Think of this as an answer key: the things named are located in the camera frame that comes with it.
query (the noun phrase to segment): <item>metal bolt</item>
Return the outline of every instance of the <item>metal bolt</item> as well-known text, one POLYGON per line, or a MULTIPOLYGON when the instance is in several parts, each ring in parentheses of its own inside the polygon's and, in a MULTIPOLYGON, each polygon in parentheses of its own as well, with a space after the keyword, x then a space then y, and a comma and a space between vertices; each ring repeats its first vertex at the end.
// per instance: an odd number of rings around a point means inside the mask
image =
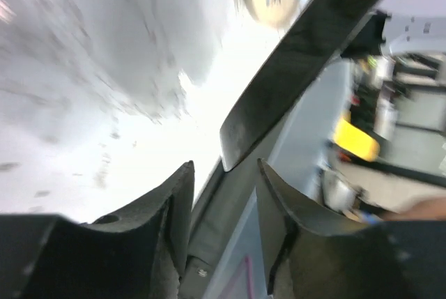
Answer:
POLYGON ((208 272, 206 270, 203 270, 203 269, 198 269, 197 273, 198 273, 198 276, 203 277, 203 278, 208 275, 208 272))

